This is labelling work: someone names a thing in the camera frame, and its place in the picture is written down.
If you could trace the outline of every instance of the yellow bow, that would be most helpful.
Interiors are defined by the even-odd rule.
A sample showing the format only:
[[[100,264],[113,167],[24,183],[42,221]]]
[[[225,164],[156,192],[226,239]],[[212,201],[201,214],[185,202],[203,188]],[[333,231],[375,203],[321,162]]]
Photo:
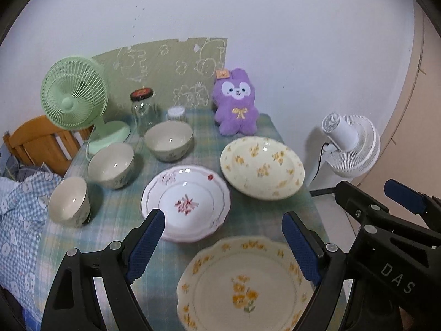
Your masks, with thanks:
[[[239,119],[239,118],[242,118],[242,119],[245,119],[245,116],[243,115],[244,113],[247,113],[248,112],[248,110],[246,109],[246,107],[244,107],[244,108],[242,108],[242,109],[239,109],[239,108],[233,108],[233,111],[232,111],[234,114],[237,114],[237,118],[236,119]]]

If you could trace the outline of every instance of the yellow floral plate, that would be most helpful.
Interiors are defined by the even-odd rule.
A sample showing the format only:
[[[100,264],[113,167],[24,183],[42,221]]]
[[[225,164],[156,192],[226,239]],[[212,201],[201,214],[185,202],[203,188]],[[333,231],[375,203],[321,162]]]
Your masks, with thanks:
[[[200,251],[176,292],[186,330],[291,331],[314,290],[288,245],[241,236]]]
[[[232,186],[261,200],[290,197],[305,179],[303,164],[293,150],[262,137],[244,137],[228,144],[220,156],[220,167]]]

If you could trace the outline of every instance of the fan base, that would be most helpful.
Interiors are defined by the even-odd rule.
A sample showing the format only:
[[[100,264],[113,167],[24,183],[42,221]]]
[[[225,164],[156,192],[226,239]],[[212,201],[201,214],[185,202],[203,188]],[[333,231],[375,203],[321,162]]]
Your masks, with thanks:
[[[130,134],[130,127],[122,121],[107,122],[99,129],[95,129],[89,139],[89,153],[95,155],[100,149],[112,143],[124,142]]]

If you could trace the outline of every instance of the small white container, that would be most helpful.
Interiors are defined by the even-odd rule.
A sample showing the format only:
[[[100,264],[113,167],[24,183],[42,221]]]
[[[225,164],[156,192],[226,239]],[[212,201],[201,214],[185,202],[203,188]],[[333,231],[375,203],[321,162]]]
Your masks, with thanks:
[[[180,107],[180,106],[170,107],[167,110],[167,120],[186,122],[187,118],[185,116],[185,107]]]
[[[130,144],[114,143],[96,153],[89,163],[89,178],[109,189],[125,186],[132,175],[135,152]]]
[[[49,217],[57,224],[78,228],[90,213],[87,184],[81,177],[63,180],[49,199]]]
[[[148,149],[160,161],[182,158],[191,146],[193,129],[184,122],[167,121],[150,128],[144,135]]]

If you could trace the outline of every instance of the white circulator fan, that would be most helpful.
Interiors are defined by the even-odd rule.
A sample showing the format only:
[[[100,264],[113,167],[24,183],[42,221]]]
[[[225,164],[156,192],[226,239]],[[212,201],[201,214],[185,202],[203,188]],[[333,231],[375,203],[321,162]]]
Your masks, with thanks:
[[[366,117],[331,113],[323,119],[321,129],[331,142],[322,148],[321,158],[306,179],[306,186],[311,184],[325,161],[336,175],[343,178],[358,177],[377,161],[380,135]]]
[[[88,150],[96,154],[130,134],[122,121],[104,123],[109,87],[103,68],[92,59],[67,57],[55,63],[41,85],[41,105],[49,120],[62,129],[81,130],[92,125]]]

